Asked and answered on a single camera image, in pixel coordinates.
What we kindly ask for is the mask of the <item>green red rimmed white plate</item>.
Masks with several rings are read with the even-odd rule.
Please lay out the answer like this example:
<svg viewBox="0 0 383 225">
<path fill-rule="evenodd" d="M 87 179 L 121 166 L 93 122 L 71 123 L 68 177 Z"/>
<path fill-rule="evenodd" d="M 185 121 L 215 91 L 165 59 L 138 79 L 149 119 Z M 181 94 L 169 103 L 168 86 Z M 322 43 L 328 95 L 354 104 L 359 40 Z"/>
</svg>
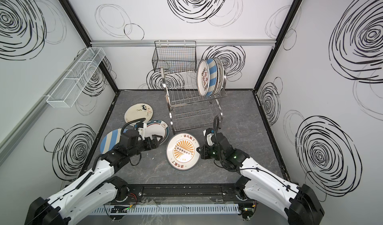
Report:
<svg viewBox="0 0 383 225">
<path fill-rule="evenodd" d="M 153 119 L 146 122 L 146 124 L 145 137 L 153 139 L 155 135 L 159 145 L 163 144 L 168 139 L 170 129 L 164 121 Z"/>
</svg>

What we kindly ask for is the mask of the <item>orange sunburst plate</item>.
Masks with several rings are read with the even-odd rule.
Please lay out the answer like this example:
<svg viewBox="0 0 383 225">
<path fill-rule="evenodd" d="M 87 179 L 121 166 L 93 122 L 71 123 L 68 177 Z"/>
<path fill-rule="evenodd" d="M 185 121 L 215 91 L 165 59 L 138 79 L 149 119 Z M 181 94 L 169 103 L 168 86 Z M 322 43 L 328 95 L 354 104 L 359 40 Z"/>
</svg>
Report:
<svg viewBox="0 0 383 225">
<path fill-rule="evenodd" d="M 217 64 L 217 71 L 218 71 L 217 87 L 216 87 L 214 94 L 218 94 L 222 88 L 222 85 L 223 85 L 224 69 L 223 69 L 222 62 L 219 58 L 215 58 L 214 60 Z"/>
<path fill-rule="evenodd" d="M 200 147 L 195 136 L 189 133 L 174 135 L 166 149 L 170 165 L 180 171 L 187 171 L 196 166 L 200 159 L 197 149 Z"/>
</svg>

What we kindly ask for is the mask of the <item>white plate red characters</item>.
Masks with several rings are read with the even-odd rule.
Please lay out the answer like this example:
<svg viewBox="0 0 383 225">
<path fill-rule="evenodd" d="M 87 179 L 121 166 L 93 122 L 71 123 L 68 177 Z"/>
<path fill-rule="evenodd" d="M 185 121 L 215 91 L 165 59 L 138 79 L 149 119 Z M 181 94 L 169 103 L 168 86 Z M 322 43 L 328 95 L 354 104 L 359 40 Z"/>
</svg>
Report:
<svg viewBox="0 0 383 225">
<path fill-rule="evenodd" d="M 200 96 L 206 96 L 209 88 L 209 67 L 205 60 L 201 60 L 196 73 L 197 89 Z"/>
</svg>

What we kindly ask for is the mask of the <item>white plate green cloud outline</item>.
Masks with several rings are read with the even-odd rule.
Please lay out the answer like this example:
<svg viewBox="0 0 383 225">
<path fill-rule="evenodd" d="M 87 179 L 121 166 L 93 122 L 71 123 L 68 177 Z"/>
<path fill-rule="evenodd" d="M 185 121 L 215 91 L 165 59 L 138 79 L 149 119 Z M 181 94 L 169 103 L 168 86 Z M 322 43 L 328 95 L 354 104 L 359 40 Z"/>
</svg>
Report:
<svg viewBox="0 0 383 225">
<path fill-rule="evenodd" d="M 219 94 L 222 91 L 223 87 L 225 86 L 225 80 L 226 80 L 225 69 L 220 58 L 218 58 L 218 68 L 220 70 L 220 80 L 218 84 L 218 91 L 216 94 Z"/>
</svg>

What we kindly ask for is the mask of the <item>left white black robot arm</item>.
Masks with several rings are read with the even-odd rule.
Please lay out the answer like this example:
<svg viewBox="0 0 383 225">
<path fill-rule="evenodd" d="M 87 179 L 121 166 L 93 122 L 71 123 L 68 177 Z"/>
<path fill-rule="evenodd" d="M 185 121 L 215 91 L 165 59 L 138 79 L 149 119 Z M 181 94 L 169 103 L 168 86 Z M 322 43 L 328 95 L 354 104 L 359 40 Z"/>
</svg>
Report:
<svg viewBox="0 0 383 225">
<path fill-rule="evenodd" d="M 127 183 L 115 173 L 130 163 L 131 157 L 158 148 L 162 139 L 156 134 L 143 138 L 137 131 L 124 133 L 110 151 L 96 158 L 86 174 L 49 198 L 33 201 L 25 224 L 75 225 L 106 203 L 135 199 Z"/>
</svg>

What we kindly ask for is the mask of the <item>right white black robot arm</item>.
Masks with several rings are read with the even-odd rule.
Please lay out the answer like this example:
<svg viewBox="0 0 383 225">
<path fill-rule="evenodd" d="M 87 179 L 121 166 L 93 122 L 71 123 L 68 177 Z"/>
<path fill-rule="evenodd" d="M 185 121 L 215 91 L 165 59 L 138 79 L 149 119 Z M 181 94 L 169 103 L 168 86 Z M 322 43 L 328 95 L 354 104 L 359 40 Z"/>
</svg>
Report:
<svg viewBox="0 0 383 225">
<path fill-rule="evenodd" d="M 290 225 L 318 225 L 325 211 L 314 190 L 306 184 L 289 182 L 270 172 L 227 138 L 209 128 L 203 132 L 204 146 L 197 149 L 201 159 L 212 159 L 218 167 L 240 174 L 236 196 L 256 200 L 282 215 Z"/>
</svg>

